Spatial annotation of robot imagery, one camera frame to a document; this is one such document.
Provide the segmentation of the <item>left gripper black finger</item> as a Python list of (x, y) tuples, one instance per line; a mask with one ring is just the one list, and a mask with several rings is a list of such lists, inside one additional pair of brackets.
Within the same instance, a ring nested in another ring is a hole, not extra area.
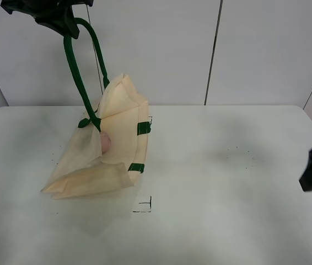
[(52, 29), (62, 36), (70, 36), (74, 39), (79, 37), (79, 28), (75, 18), (54, 19), (51, 22)]

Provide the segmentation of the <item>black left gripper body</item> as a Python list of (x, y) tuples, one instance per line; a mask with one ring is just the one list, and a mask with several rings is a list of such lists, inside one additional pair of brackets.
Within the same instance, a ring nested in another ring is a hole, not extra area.
[(1, 7), (9, 14), (21, 12), (32, 16), (36, 21), (55, 24), (74, 24), (73, 5), (93, 6), (94, 0), (2, 0)]

